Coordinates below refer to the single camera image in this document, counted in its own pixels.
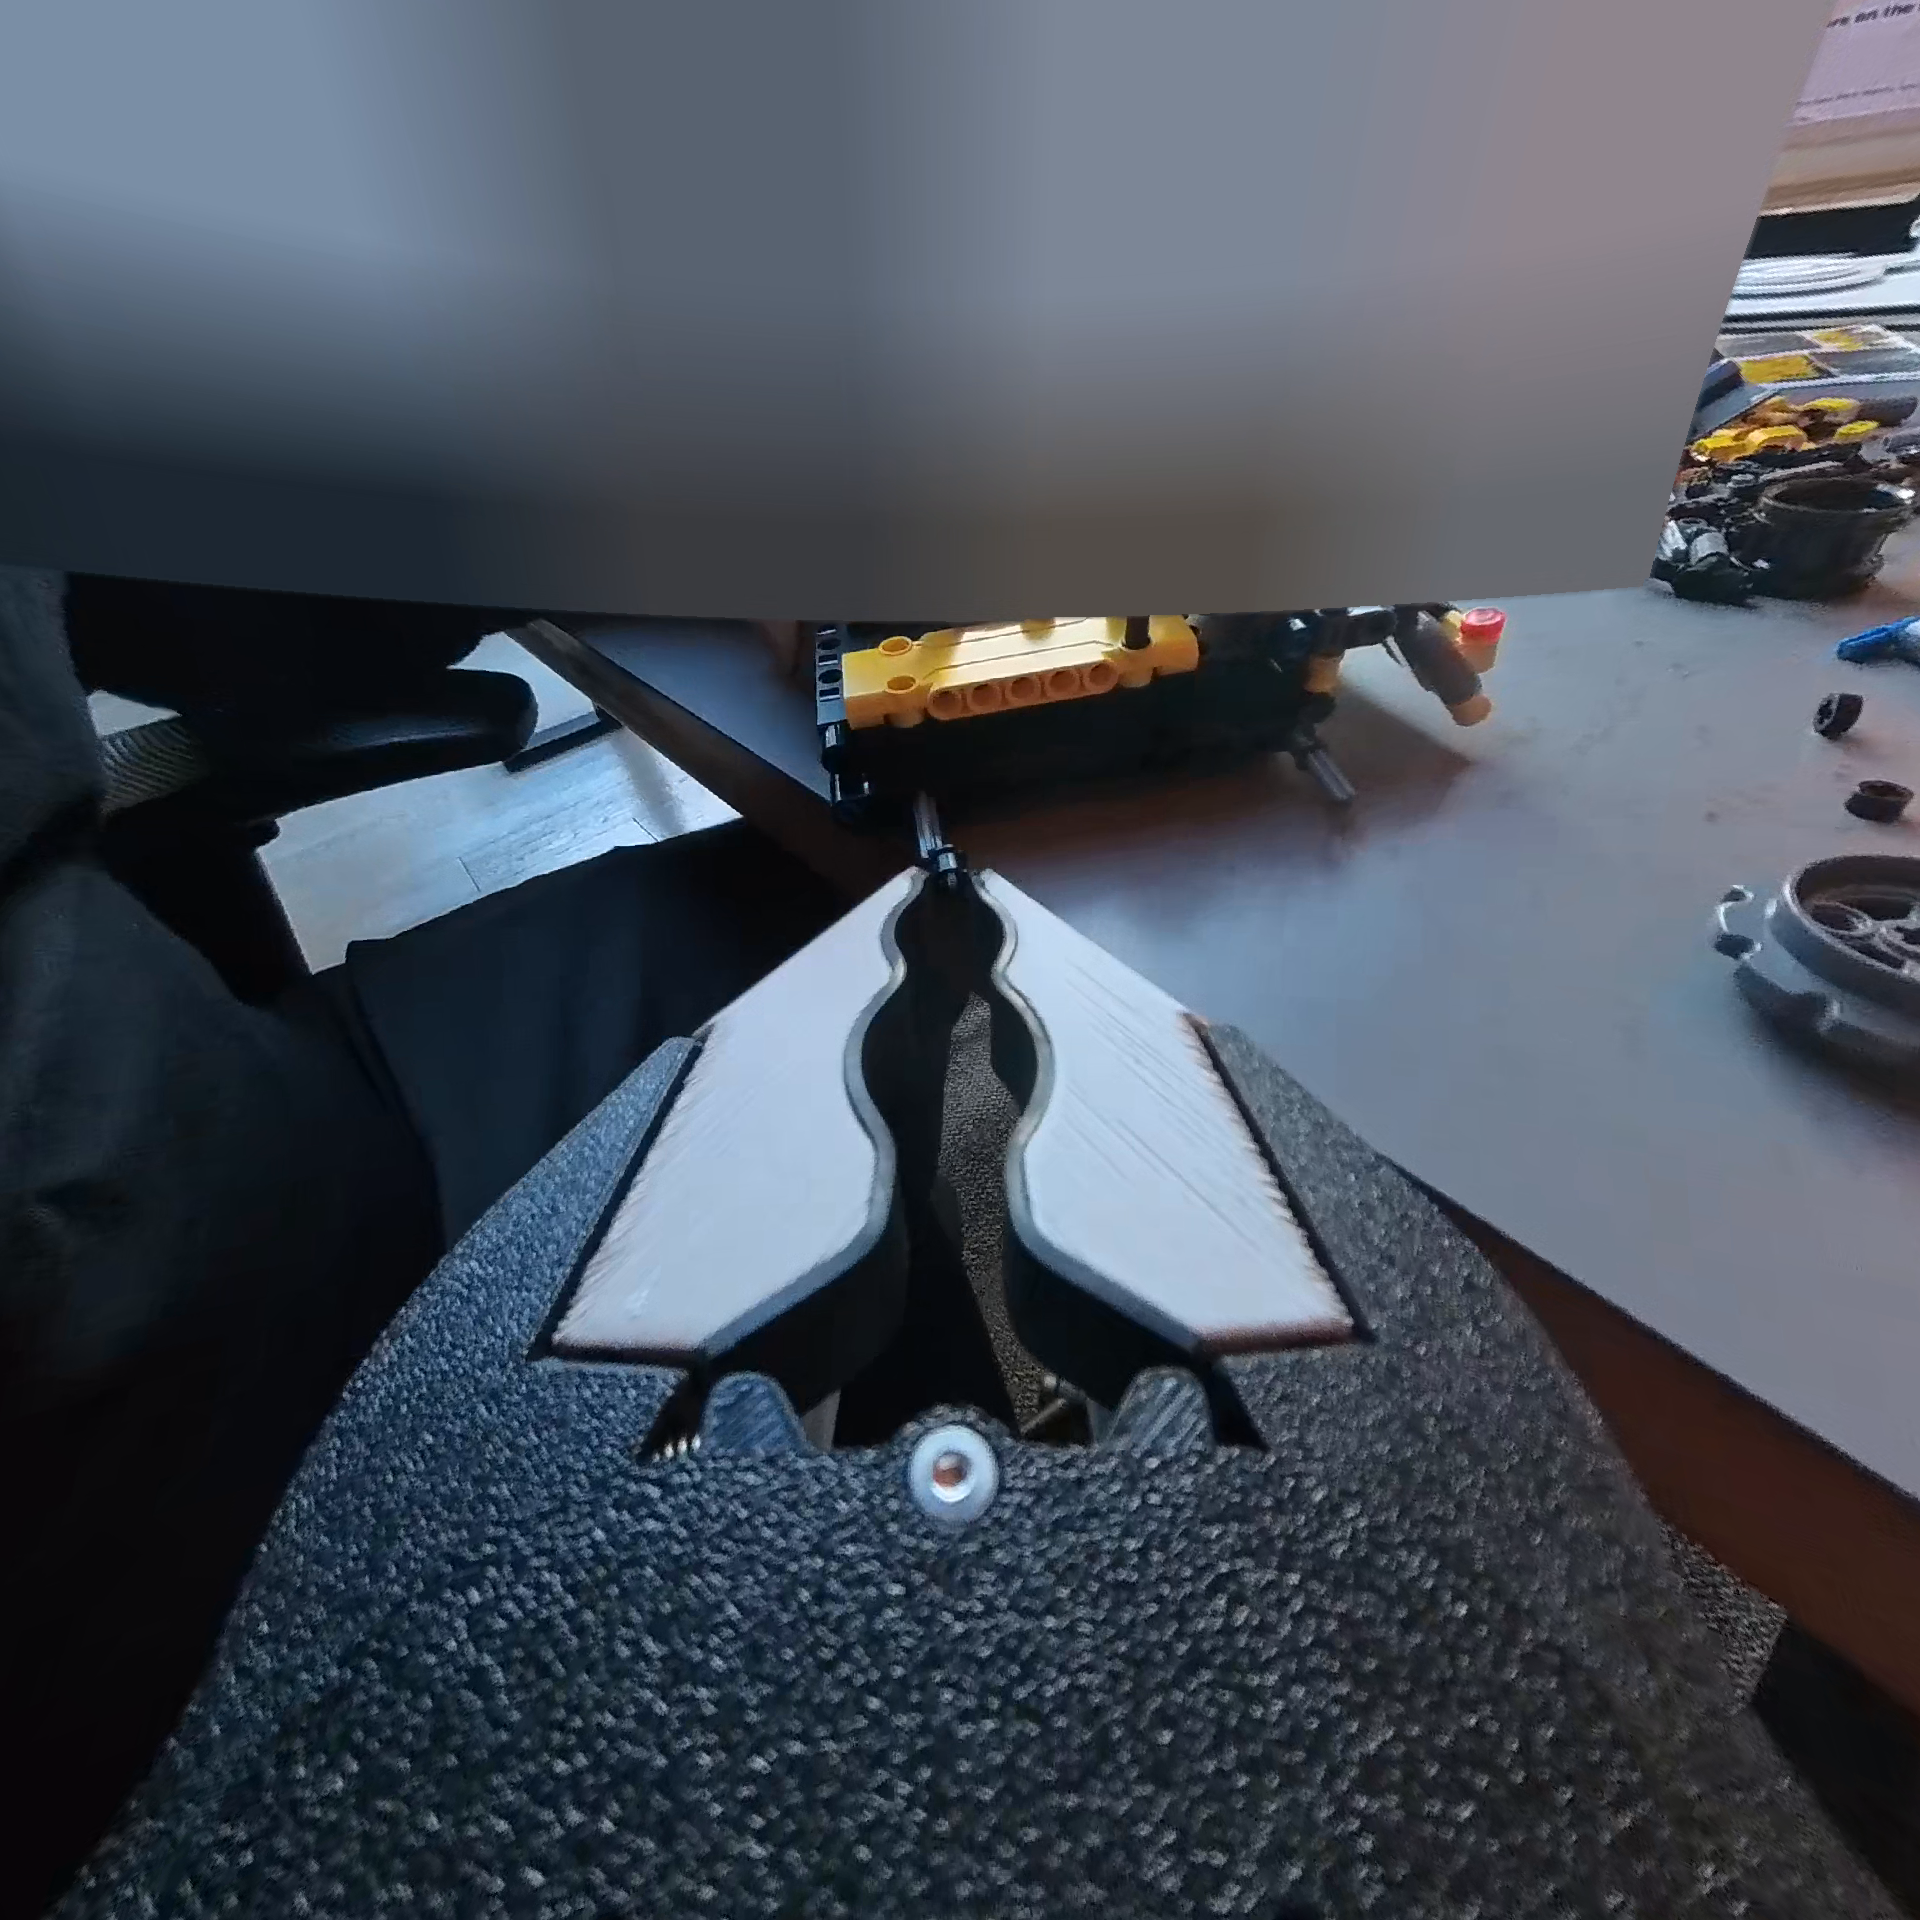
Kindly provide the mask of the pile of toy brick parts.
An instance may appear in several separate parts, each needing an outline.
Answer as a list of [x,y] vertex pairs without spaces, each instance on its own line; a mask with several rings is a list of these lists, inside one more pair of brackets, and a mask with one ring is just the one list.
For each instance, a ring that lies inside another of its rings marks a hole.
[[1904,483],[1918,498],[1915,325],[1837,319],[1722,333],[1650,581],[1701,605],[1741,608],[1763,597],[1741,565],[1760,493],[1797,476],[1832,472]]

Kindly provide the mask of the black toy tyre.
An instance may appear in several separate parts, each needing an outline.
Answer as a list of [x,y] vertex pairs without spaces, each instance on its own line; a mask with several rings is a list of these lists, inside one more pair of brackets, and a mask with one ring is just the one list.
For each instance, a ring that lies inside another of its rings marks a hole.
[[1882,549],[1913,522],[1904,483],[1863,472],[1797,476],[1760,493],[1744,532],[1752,584],[1783,600],[1839,600],[1880,574]]

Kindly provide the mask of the instruction booklet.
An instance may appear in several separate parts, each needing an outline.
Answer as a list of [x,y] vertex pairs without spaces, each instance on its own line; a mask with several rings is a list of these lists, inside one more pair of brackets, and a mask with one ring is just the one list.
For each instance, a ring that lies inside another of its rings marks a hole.
[[1918,4],[1837,2],[1792,131],[1901,125],[1918,115]]

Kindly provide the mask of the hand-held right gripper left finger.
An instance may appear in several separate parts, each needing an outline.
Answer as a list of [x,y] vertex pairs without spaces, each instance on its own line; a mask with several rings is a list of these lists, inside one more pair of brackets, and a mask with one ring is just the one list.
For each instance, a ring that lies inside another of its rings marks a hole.
[[861,1050],[905,982],[902,871],[699,1030],[551,1330],[568,1360],[851,1363],[889,1288],[895,1144]]

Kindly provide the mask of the grey toy wheel hub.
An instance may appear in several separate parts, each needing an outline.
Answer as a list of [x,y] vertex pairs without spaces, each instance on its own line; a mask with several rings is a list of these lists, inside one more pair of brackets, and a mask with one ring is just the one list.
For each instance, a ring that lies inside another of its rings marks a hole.
[[1770,1028],[1905,1102],[1918,1095],[1918,859],[1827,855],[1713,906],[1713,950]]

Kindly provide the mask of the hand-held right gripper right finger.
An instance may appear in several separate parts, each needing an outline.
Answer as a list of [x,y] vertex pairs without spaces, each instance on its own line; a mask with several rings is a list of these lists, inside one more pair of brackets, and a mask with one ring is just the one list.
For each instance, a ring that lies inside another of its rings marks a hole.
[[1235,1357],[1351,1342],[1205,1027],[984,871],[997,1064],[1030,1067],[1006,1155],[1010,1308],[1040,1357]]

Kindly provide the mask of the yellow toy brick vehicle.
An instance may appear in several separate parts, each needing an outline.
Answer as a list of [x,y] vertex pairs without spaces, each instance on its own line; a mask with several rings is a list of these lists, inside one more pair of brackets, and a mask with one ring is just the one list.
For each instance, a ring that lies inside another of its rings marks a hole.
[[1469,728],[1505,612],[1409,604],[1253,615],[1061,615],[809,630],[832,816],[905,824],[1001,790],[1104,783],[1280,755],[1334,803],[1352,789],[1320,739],[1349,655],[1382,648]]

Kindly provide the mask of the grey desk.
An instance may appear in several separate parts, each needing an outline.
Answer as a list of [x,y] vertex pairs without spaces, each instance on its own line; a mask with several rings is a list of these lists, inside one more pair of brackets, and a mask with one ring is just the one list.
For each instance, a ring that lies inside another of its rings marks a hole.
[[1247,759],[950,827],[1462,1208],[1669,1523],[1907,1707],[1915,1102],[1783,1044],[1712,930],[1734,882],[1915,853],[1915,810],[1842,810],[1915,783],[1915,670],[1832,658],[1913,591],[1904,540],[1863,608],[1510,597],[1477,728],[1349,667],[1349,807]]

